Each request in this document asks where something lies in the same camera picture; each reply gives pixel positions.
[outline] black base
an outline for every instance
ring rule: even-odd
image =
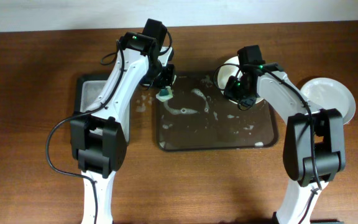
[[[273,223],[274,224],[287,224],[287,223],[279,223],[277,220],[276,212],[273,213]],[[310,221],[310,223],[319,223],[319,224],[345,224],[344,222],[339,221]]]

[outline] white plate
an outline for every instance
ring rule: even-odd
[[[233,63],[233,64],[236,64],[236,65],[239,65],[239,58],[236,56],[236,57],[233,57],[233,58],[230,58],[229,60],[227,60],[225,63]],[[218,86],[219,88],[221,89],[224,89],[224,87],[226,86],[226,83],[227,81],[229,80],[229,77],[230,76],[236,76],[236,73],[239,69],[233,65],[226,65],[226,66],[223,66],[221,67],[221,69],[219,69],[219,72],[218,72],[218,77],[216,78],[217,81],[218,81]],[[263,100],[262,97],[258,97],[256,98],[256,103],[259,103]]]
[[[336,108],[347,124],[356,112],[352,93],[342,83],[330,78],[315,78],[303,85],[301,92],[324,109]]]

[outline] wood grain surface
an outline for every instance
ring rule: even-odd
[[[127,30],[0,33],[0,223],[80,223],[83,181],[59,175],[45,161],[52,126],[73,111],[75,80],[112,67],[99,59],[115,51]],[[259,44],[298,88],[333,78],[356,99],[345,125],[346,169],[320,197],[312,219],[358,223],[358,22],[319,22],[169,28],[178,71],[216,68],[246,45]],[[142,100],[137,90],[132,100]],[[131,144],[114,180],[116,223],[230,223],[269,219],[288,177],[280,139],[263,151],[163,152],[155,143],[154,104],[132,107]],[[68,126],[52,140],[54,164],[78,172]]]

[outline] white wall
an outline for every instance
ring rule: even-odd
[[[0,0],[0,32],[358,20],[358,0]]]

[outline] brown tabletop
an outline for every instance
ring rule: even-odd
[[[0,33],[0,223],[79,223],[83,181],[52,171],[44,145],[52,126],[73,111],[75,80],[106,73],[99,59],[115,51],[127,30]],[[333,78],[356,99],[344,127],[347,164],[320,197],[313,219],[358,223],[358,22],[173,27],[173,63],[183,72],[208,71],[246,45],[259,44],[302,86]],[[141,100],[140,90],[132,100]],[[288,182],[278,143],[264,150],[167,153],[155,142],[155,108],[132,107],[131,143],[114,180],[117,223],[219,223],[270,218]],[[78,172],[64,126],[52,140],[54,164]]]

